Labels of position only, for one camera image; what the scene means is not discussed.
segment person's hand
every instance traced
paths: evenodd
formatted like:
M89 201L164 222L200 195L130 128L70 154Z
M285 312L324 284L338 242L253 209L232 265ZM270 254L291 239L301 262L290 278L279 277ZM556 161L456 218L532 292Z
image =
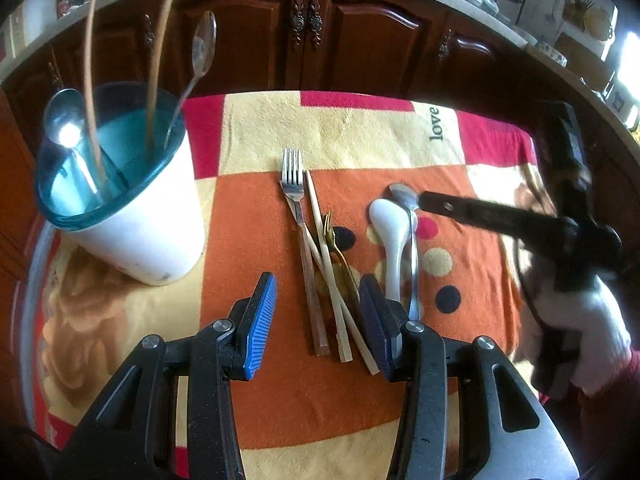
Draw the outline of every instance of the person's hand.
M580 359L571 381L592 396L612 382L631 360L631 336L611 291L596 278L593 288L582 292L554 290L555 265L534 256L525 273L524 286L540 318L549 326L582 333ZM542 330L528 306L520 312L518 353L536 364Z

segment fork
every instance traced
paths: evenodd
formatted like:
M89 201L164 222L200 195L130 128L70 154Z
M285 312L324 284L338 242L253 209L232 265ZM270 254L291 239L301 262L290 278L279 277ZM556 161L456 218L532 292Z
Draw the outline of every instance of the fork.
M314 339L316 355L329 353L329 342L320 309L320 300L316 290L314 278L314 264L311 259L311 249L306 237L305 218L302 215L300 201L305 195L304 173L302 168L302 154L300 150L285 148L282 153L282 176L280 186L284 195L293 202L296 224L298 224L298 241L300 244L300 259L302 260L302 272L305 277L306 304L311 320L311 332Z

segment window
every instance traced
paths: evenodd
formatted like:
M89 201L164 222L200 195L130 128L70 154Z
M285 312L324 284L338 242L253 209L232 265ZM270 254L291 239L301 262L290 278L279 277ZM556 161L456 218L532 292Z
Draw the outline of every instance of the window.
M618 80L640 100L640 38L633 32L626 35L622 47Z

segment cabinet door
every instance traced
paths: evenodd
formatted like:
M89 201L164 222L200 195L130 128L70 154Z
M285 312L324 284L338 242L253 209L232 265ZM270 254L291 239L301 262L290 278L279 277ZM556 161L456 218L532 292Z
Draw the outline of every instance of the cabinet door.
M48 45L25 60L2 83L20 133L33 154L43 133L44 108L59 84L55 60Z
M311 0L302 88L406 97L445 15L433 0Z
M423 91L444 105L508 119L505 113L521 105L516 92L521 56L500 35L451 11L438 46L433 86Z
M92 43L94 86L112 81L147 81L152 14L160 0L121 0L95 15ZM62 81L82 90L84 29L82 20L53 41Z
M215 14L218 24L216 55L193 96L297 89L304 29L299 29L297 41L291 24L296 8L303 19L306 1L176 0L177 12L168 29L172 33L165 44L173 61L167 59L162 68L168 89L182 91L191 79L193 33L205 10Z
M33 157L0 90L0 235L18 254L24 253L36 218L33 168Z
M18 359L12 354L12 311L17 280L2 268L0 252L0 420L24 423L19 392Z

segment chopstick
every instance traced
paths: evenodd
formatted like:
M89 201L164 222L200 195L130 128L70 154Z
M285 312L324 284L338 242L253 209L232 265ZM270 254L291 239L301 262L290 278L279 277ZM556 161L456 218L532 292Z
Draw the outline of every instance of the chopstick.
M106 174L100 155L100 143L98 142L98 127L95 122L94 82L91 73L91 47L94 37L94 16L96 0L89 0L89 12L86 17L84 30L84 56L82 57L82 72L84 73L84 104L86 107L86 127L91 141L91 150L94 152L95 168L98 171L98 180L104 184Z
M156 138L154 137L154 120L156 117L156 101L158 99L158 80L160 79L160 60L162 57L162 44L166 33L166 24L169 21L169 12L174 0L164 0L160 19L156 28L156 38L154 49L151 53L151 65L149 67L149 84L146 87L146 150L151 156L155 149Z
M329 248L327 247L326 239L324 238L322 216L320 215L320 206L318 204L318 196L316 195L314 181L311 179L311 172L309 170L306 170L305 173L306 184L309 188L311 210L314 213L316 231L318 232L318 243L320 245L320 252L322 254L322 264L324 265L324 278L326 280L327 286L329 287L331 306L334 309L336 337L338 339L338 354L340 355L340 361L345 363L353 360L353 355L351 355L351 347L349 346L349 335L347 334L347 327L345 326L344 317L342 315L342 307L340 306L340 291L338 290L338 286L335 284L334 266L331 263Z
M289 204L289 209L291 211L291 214L293 215L293 218L295 218L296 213L293 210L293 203L289 198L287 198L287 204ZM326 271L324 269L324 265L322 264L322 257L320 256L318 247L316 247L316 242L312 237L311 233L309 232L309 229L306 225L305 225L305 232L306 232L306 239L308 240L308 243L309 243L309 249L311 250L311 256L313 257L316 263L316 266L318 266L318 269L320 270L320 274L322 274L322 277L324 278L324 282L327 284L327 287L329 287L329 281L326 278ZM364 341L364 338L362 337L360 330L358 330L358 326L356 325L356 322L353 319L353 316L351 315L351 312L349 311L347 304L344 301L344 298L340 294L340 290L338 290L338 295L340 295L340 307L342 309L342 314L344 315L344 321L347 325L347 328L349 329L349 332L351 332L351 337L353 337L353 340L355 341L356 346L360 351L362 360L364 361L365 366L369 370L369 373L371 375L375 375L380 371L378 369L378 365L376 364L376 360L373 358L373 355L371 354L369 347L367 346L367 343Z

